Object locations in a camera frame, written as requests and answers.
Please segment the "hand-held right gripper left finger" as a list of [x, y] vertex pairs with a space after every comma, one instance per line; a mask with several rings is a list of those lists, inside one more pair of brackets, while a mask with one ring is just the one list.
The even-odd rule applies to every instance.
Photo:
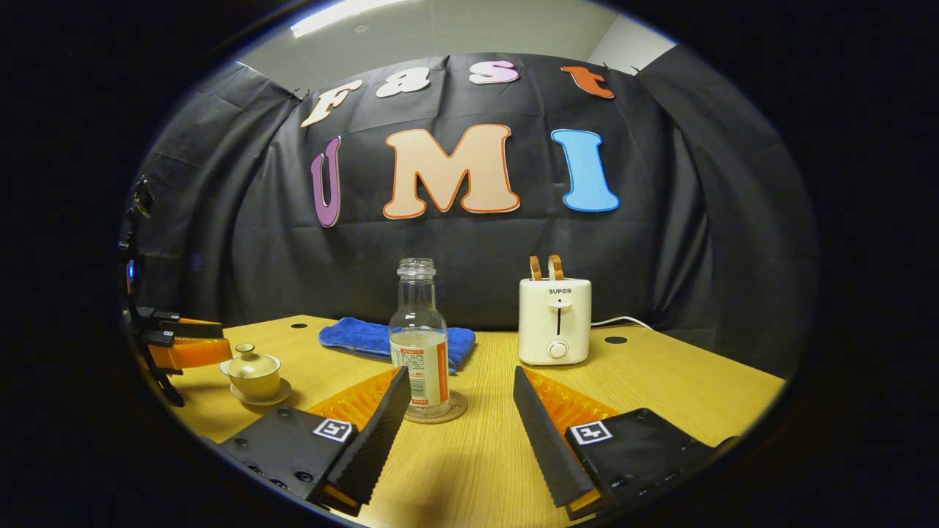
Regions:
[[410, 400], [408, 367], [394, 367], [307, 410], [279, 406], [216, 452], [286, 494], [355, 517], [371, 501]]

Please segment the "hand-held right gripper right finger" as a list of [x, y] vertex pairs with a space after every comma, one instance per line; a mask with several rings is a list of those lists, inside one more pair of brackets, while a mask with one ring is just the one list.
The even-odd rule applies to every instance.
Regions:
[[643, 507], [737, 442], [709, 447], [652, 410], [616, 411], [525, 367], [514, 371], [514, 403], [552, 501], [570, 519]]

